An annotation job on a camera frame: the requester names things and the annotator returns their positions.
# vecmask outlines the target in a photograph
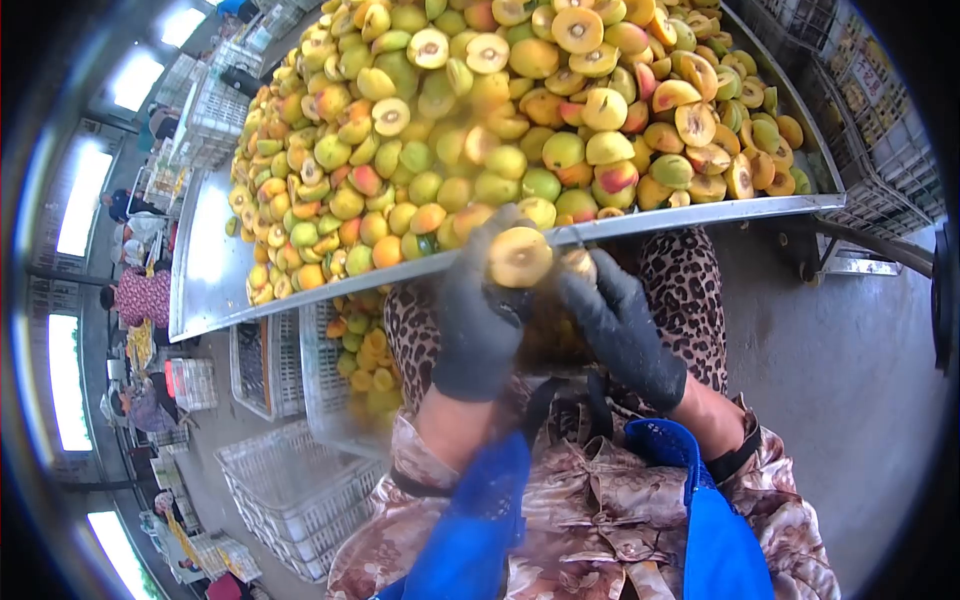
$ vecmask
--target cart wheel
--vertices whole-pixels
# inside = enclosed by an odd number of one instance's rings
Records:
[[[820,287],[820,284],[824,282],[823,272],[817,272],[813,274],[812,279],[807,279],[804,271],[806,270],[806,261],[801,261],[800,269],[798,269],[798,274],[800,275],[800,281],[802,281],[807,287]]]

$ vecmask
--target floral blouse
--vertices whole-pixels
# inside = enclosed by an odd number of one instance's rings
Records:
[[[742,398],[737,399],[742,406]],[[748,411],[747,434],[758,428]],[[458,473],[424,445],[401,409],[397,471],[452,488]],[[640,600],[683,598],[683,468],[651,467],[616,442],[551,443],[541,430],[523,496],[524,545],[511,551],[507,600],[608,600],[632,586]],[[760,427],[759,449],[720,491],[753,528],[778,599],[839,599],[813,507],[797,494],[783,441]],[[373,517],[340,549],[328,600],[364,600],[408,572],[449,500],[417,498],[390,475],[373,490]]]

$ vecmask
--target blue apron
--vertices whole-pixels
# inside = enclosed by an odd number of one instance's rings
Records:
[[[656,464],[687,469],[684,600],[771,600],[770,573],[747,521],[716,489],[700,447],[663,419],[626,426],[627,448]],[[372,600],[494,600],[508,550],[523,544],[520,515],[530,451],[517,432],[481,449],[410,573]]]

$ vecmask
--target leopard print pants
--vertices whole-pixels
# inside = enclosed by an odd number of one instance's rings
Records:
[[[638,235],[602,247],[643,284],[663,344],[683,358],[701,383],[725,396],[727,329],[720,301],[720,270],[704,230]],[[387,339],[403,375],[404,402],[415,414],[437,362],[437,283],[435,278],[422,278],[398,284],[384,308]],[[529,387],[514,376],[501,399],[523,406],[529,395]],[[642,399],[622,388],[612,390],[611,397],[624,418],[654,414]]]

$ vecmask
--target window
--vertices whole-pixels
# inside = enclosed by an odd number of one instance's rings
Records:
[[[113,103],[137,112],[162,74],[162,64],[150,58],[149,52],[134,48],[113,82]]]
[[[93,528],[93,533],[97,536],[107,558],[110,559],[110,564],[116,569],[117,575],[123,580],[133,598],[161,600],[163,596],[160,590],[157,589],[150,573],[133,553],[133,547],[116,512],[90,513],[86,516],[86,520],[90,522],[90,527]]]
[[[160,41],[180,48],[194,30],[204,22],[204,19],[206,15],[197,9],[178,12],[163,24],[163,36]]]
[[[63,213],[57,252],[74,256],[86,254],[86,240],[90,236],[93,215],[100,203],[100,190],[104,187],[111,162],[113,156],[100,152],[96,144],[87,142],[81,147],[77,178],[73,180]]]
[[[86,427],[84,394],[80,389],[76,317],[50,315],[47,319],[47,348],[60,443],[64,450],[91,450],[93,445]]]

